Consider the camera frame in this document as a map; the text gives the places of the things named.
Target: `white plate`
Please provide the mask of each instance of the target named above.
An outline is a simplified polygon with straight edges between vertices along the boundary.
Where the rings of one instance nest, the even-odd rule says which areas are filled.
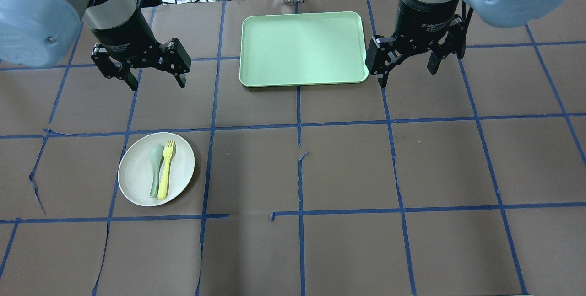
[[[165,146],[170,140],[175,141],[175,153],[171,159],[169,193],[163,200],[150,198],[151,150],[157,144]],[[163,166],[159,170],[159,177],[163,175]],[[191,180],[194,169],[195,156],[186,140],[172,133],[155,133],[141,138],[126,151],[118,168],[118,183],[122,194],[130,202],[145,207],[159,206],[181,194]]]

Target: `plastic fork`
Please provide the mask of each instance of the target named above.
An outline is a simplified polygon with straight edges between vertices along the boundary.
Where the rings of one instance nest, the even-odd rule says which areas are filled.
[[[157,194],[157,198],[159,198],[159,200],[166,198],[169,192],[169,170],[171,168],[171,157],[173,157],[174,150],[175,141],[168,141],[165,145],[165,149],[163,150],[165,167],[163,168],[163,177],[161,178],[161,183],[159,184],[159,193]]]

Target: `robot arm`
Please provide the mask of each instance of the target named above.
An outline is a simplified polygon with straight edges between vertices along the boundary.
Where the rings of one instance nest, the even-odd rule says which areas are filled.
[[[69,51],[81,19],[100,42],[92,60],[104,77],[124,80],[136,91],[130,68],[155,67],[185,87],[189,55],[178,39],[157,42],[135,0],[0,0],[0,59],[52,66]]]
[[[366,66],[385,87],[389,72],[410,56],[431,51],[427,68],[437,73],[449,54],[463,58],[472,13],[494,27],[517,27],[543,17],[564,0],[463,0],[462,15],[455,14],[460,0],[400,0],[393,36],[370,40]],[[446,36],[444,43],[440,40]]]

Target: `green spoon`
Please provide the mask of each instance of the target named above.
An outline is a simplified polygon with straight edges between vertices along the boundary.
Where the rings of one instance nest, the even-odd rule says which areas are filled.
[[[165,147],[161,144],[155,145],[151,150],[151,167],[152,167],[152,186],[149,197],[157,196],[157,189],[159,188],[159,169],[161,169],[161,162],[163,162],[163,150]]]

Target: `light green plastic tray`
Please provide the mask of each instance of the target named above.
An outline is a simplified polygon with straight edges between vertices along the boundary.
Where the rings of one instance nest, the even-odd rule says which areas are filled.
[[[356,12],[251,16],[242,25],[240,82],[247,87],[366,80],[362,20]]]

